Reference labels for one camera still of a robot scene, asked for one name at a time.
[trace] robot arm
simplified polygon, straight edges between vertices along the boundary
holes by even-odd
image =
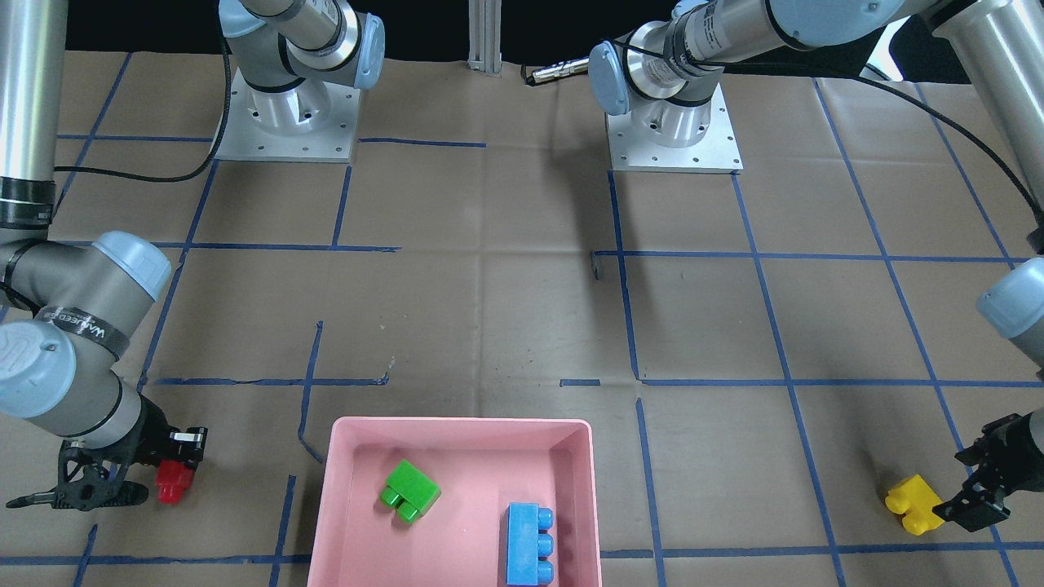
[[[1044,258],[1023,263],[979,297],[979,313],[1039,367],[1044,378]],[[982,437],[957,452],[975,471],[935,514],[969,532],[1011,515],[1004,498],[1015,491],[1044,492],[1044,409],[1012,414],[982,427]]]
[[[0,325],[0,412],[63,439],[54,489],[7,506],[87,511],[147,497],[124,480],[134,463],[190,477],[207,430],[169,426],[112,371],[170,276],[166,256],[126,233],[47,240],[67,9],[0,1],[0,303],[34,316]]]
[[[951,42],[972,84],[1015,154],[1038,208],[1044,196],[1044,8],[1038,0],[684,0],[670,22],[650,22],[591,52],[589,71],[609,115],[631,113],[634,131],[666,147],[699,142],[722,65],[781,46],[799,50],[863,37],[919,14]],[[1044,214],[1027,237],[1044,254]],[[979,311],[1034,359],[1044,379],[1044,258],[1025,263],[987,291]],[[975,471],[934,509],[970,532],[1009,517],[1003,499],[1044,491],[1044,409],[1013,414],[982,428],[956,454]]]
[[[330,123],[324,81],[369,90],[384,24],[345,0],[221,0],[221,29],[247,85],[251,122],[277,136]]]

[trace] blue joint cap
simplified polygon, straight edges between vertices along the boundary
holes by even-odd
[[[540,585],[548,585],[554,581],[554,565],[547,561],[540,561],[537,563],[537,583]]]
[[[34,320],[0,326],[0,412],[16,418],[46,414],[75,375],[76,351],[57,326]]]
[[[384,21],[366,15],[366,25],[359,42],[359,65],[355,71],[354,87],[370,90],[377,85],[384,65]]]
[[[226,39],[244,37],[264,26],[264,21],[252,15],[239,0],[221,0],[218,15]]]
[[[692,8],[695,8],[696,6],[703,6],[706,3],[707,0],[682,0],[678,4],[674,4],[674,9],[670,11],[670,18],[671,20],[677,19],[678,17],[684,15],[685,13],[688,13]]]
[[[113,231],[101,235],[93,244],[126,272],[152,301],[170,277],[170,260],[152,243],[125,232]]]
[[[808,47],[840,45],[862,39],[892,20],[904,0],[814,2],[768,0],[783,32]]]
[[[591,50],[588,76],[594,97],[606,114],[619,116],[631,112],[630,89],[620,55],[609,41],[602,41]]]
[[[975,303],[1005,338],[1015,338],[1044,318],[1044,258],[1035,257],[987,289]]]

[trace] metal mounting plate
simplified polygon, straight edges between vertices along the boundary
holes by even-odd
[[[229,124],[217,159],[224,161],[303,161],[350,163],[355,152],[361,90],[326,84],[332,111],[326,126],[304,135],[274,135],[257,124],[247,110],[250,88],[240,72],[232,83]]]
[[[711,97],[711,121],[698,143],[684,148],[658,145],[631,124],[631,113],[607,116],[609,151],[614,171],[670,171],[675,173],[734,173],[743,169],[732,119],[721,87]]]

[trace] pink tray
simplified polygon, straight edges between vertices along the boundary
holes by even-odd
[[[378,501],[408,459],[443,490],[412,526]],[[601,587],[591,426],[582,420],[341,418],[308,587],[496,587],[507,504],[554,510],[552,587]]]

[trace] lego stud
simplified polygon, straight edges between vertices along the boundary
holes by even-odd
[[[385,487],[384,491],[381,492],[381,503],[388,508],[398,508],[402,503],[402,495],[396,493],[390,487]]]
[[[554,512],[549,508],[541,508],[537,511],[537,526],[543,532],[551,530],[554,525]]]
[[[538,557],[550,557],[551,553],[554,551],[554,540],[551,539],[550,534],[538,534],[537,535],[537,556]]]
[[[943,525],[943,518],[931,511],[942,502],[921,475],[903,479],[884,498],[884,506],[893,514],[903,516],[903,527],[914,536]]]
[[[537,563],[537,583],[547,585],[554,581],[554,566],[547,561]]]

